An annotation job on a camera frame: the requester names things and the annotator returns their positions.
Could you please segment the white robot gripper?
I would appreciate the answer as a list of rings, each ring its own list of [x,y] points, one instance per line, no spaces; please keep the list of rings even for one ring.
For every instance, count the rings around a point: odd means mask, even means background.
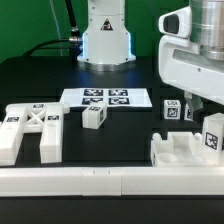
[[[159,18],[162,81],[184,90],[191,114],[200,97],[224,104],[224,4],[189,4]]]

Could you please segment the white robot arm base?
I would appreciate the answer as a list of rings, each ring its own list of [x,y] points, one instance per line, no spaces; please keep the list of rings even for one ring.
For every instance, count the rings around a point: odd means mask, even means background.
[[[125,27],[125,0],[88,0],[88,27],[82,35],[78,65],[96,71],[118,71],[136,60]]]

